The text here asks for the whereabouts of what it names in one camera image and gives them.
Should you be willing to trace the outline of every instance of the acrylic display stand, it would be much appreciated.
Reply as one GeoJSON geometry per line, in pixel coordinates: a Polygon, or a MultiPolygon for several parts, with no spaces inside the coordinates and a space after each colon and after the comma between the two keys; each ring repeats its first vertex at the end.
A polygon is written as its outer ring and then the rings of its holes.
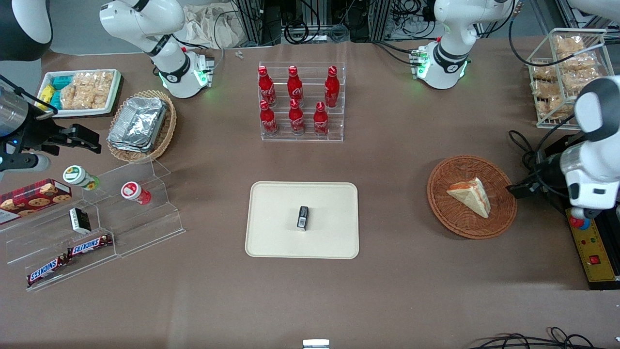
{"type": "MultiPolygon", "coordinates": [[[[347,69],[342,62],[260,62],[259,65],[267,67],[267,71],[275,85],[276,104],[272,106],[275,119],[280,128],[277,135],[269,136],[260,124],[260,136],[266,142],[343,142],[345,136],[345,86],[347,81],[347,69]],[[302,111],[304,112],[304,124],[306,132],[297,136],[291,130],[291,123],[288,118],[290,110],[290,99],[286,82],[288,81],[288,67],[297,66],[299,78],[303,83],[304,102],[302,111]],[[338,68],[338,80],[340,81],[340,92],[338,102],[334,108],[326,108],[329,116],[329,133],[326,137],[319,137],[314,133],[314,112],[316,102],[325,101],[325,80],[327,79],[327,69],[335,65],[338,68]]],[[[260,89],[257,88],[259,102],[262,99],[260,89]]]]}
{"type": "MultiPolygon", "coordinates": [[[[572,36],[581,36],[583,40],[583,44],[586,48],[590,48],[593,46],[597,46],[598,48],[594,48],[590,52],[592,52],[597,59],[597,65],[593,68],[599,72],[601,76],[612,76],[614,75],[614,70],[611,64],[611,60],[609,58],[609,53],[607,51],[607,47],[605,44],[605,34],[607,31],[605,29],[569,29],[569,28],[555,28],[551,30],[547,36],[545,36],[544,40],[536,47],[534,52],[528,57],[528,61],[538,62],[538,63],[550,63],[553,61],[557,61],[561,57],[556,52],[556,47],[553,44],[553,38],[556,35],[560,35],[561,37],[572,37],[572,36]]],[[[553,110],[549,111],[546,114],[537,115],[536,127],[541,129],[552,129],[557,124],[559,124],[561,119],[554,119],[553,114],[558,111],[560,108],[565,106],[569,106],[573,109],[575,105],[575,101],[579,95],[578,92],[570,92],[563,82],[561,78],[563,74],[570,73],[570,71],[565,71],[562,69],[562,64],[556,64],[553,66],[556,71],[556,76],[560,77],[557,79],[557,83],[559,85],[560,90],[560,98],[562,102],[553,110]]],[[[533,67],[528,65],[528,73],[530,83],[534,83],[534,75],[533,75],[533,67]]],[[[534,97],[534,105],[536,103],[542,101],[542,99],[534,97]]],[[[569,120],[564,125],[559,127],[561,130],[581,130],[577,121],[575,119],[569,120]]]]}
{"type": "Polygon", "coordinates": [[[67,253],[69,247],[100,235],[112,234],[113,245],[75,256],[66,266],[27,288],[31,291],[185,232],[177,208],[168,201],[166,185],[162,180],[169,173],[157,160],[151,161],[150,158],[129,163],[98,176],[100,184],[94,191],[83,191],[73,186],[71,201],[0,226],[0,234],[6,236],[8,264],[24,270],[26,287],[28,274],[67,253]],[[151,202],[141,206],[124,199],[120,188],[128,181],[136,181],[148,190],[152,195],[151,202]],[[83,235],[71,229],[69,210],[74,207],[88,213],[92,229],[90,234],[83,235]]]}

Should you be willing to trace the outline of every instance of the red button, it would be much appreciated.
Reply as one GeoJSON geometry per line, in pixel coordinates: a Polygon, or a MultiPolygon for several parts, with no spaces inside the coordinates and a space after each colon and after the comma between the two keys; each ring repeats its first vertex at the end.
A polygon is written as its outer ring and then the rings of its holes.
{"type": "Polygon", "coordinates": [[[597,255],[590,256],[590,264],[601,264],[601,259],[597,255]]]}
{"type": "Polygon", "coordinates": [[[579,219],[579,218],[575,218],[575,217],[571,217],[569,219],[569,222],[570,222],[570,225],[575,227],[575,228],[581,228],[585,224],[585,220],[579,219]]]}

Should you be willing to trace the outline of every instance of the aluminum foil container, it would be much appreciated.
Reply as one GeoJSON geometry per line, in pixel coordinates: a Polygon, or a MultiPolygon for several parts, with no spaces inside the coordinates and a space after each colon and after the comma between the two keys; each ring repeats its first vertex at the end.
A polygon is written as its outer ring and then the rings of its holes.
{"type": "Polygon", "coordinates": [[[159,98],[131,98],[118,115],[108,142],[121,150],[150,152],[155,146],[166,109],[166,102],[159,98]]]}

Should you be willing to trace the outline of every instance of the sandwich slice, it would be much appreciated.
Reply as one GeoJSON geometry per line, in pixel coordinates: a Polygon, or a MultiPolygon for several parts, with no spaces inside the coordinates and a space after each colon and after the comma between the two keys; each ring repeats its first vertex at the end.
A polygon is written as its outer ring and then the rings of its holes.
{"type": "Polygon", "coordinates": [[[489,218],[491,204],[484,186],[478,177],[468,181],[452,184],[447,191],[450,196],[461,201],[475,213],[483,218],[489,218]]]}

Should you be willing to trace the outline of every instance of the yellow control panel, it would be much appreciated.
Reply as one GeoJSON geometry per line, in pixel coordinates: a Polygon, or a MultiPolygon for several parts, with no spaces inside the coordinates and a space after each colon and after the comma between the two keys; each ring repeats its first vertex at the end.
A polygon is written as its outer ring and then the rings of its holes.
{"type": "MultiPolygon", "coordinates": [[[[568,217],[570,224],[570,209],[566,210],[566,217],[568,217]]],[[[588,280],[591,283],[615,281],[616,275],[611,267],[609,256],[605,251],[594,220],[590,219],[590,226],[584,230],[570,225],[570,231],[575,239],[575,245],[588,280]]]]}

